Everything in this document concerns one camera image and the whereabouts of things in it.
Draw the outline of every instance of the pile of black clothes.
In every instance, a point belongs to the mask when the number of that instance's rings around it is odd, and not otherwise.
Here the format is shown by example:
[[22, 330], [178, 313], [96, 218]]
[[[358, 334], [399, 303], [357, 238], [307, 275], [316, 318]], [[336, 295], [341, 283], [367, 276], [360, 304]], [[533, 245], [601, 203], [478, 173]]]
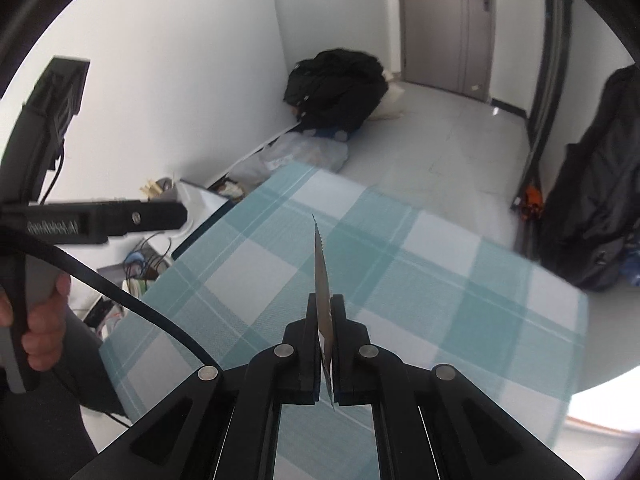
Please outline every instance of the pile of black clothes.
[[353, 133], [385, 95], [383, 67], [373, 56], [336, 48], [300, 61], [289, 75], [284, 101], [296, 109], [296, 131], [337, 128]]
[[567, 146], [540, 231], [541, 263], [569, 283], [616, 283], [625, 244], [640, 223], [640, 70], [607, 81], [593, 123]]

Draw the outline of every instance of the tablecloth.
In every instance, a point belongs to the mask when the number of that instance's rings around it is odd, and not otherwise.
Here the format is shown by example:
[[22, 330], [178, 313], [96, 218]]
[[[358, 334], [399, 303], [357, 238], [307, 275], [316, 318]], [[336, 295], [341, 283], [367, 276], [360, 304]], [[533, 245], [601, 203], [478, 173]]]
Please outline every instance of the tablecloth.
[[[550, 445], [574, 392], [587, 325], [577, 289], [425, 211], [303, 164], [281, 168], [213, 225], [143, 297], [223, 368], [277, 344], [314, 290], [314, 216], [332, 293], [372, 343], [458, 368]], [[101, 355], [136, 420], [199, 366], [129, 314]], [[284, 406], [276, 478], [376, 478], [368, 407]]]

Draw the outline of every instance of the dark pants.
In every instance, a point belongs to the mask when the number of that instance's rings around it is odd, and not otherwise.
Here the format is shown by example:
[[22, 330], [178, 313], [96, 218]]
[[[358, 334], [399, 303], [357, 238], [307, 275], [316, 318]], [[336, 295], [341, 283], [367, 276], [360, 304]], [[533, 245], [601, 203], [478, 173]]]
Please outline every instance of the dark pants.
[[[32, 392], [2, 396], [0, 453], [19, 477], [66, 480], [96, 456], [80, 404], [124, 415], [100, 360], [100, 344], [67, 309], [64, 351], [55, 373], [41, 374], [40, 385]], [[9, 477], [0, 471], [0, 478]]]

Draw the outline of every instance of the logo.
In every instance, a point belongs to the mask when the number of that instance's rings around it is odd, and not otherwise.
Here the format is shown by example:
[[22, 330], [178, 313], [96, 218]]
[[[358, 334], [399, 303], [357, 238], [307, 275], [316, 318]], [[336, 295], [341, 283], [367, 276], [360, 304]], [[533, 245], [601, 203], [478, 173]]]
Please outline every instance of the logo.
[[78, 222], [75, 220], [39, 220], [27, 222], [27, 231], [34, 236], [42, 235], [77, 235]]

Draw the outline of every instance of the human hand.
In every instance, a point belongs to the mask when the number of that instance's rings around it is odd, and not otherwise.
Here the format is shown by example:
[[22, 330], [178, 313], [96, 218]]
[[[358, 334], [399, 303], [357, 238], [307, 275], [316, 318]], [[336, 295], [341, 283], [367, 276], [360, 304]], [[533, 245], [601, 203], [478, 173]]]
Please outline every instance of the human hand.
[[[62, 339], [65, 335], [66, 300], [71, 289], [71, 277], [62, 273], [56, 281], [51, 297], [35, 305], [27, 316], [29, 331], [22, 336], [22, 346], [27, 352], [29, 366], [37, 372], [53, 368], [62, 355]], [[14, 313], [4, 292], [0, 293], [0, 326], [9, 327]]]

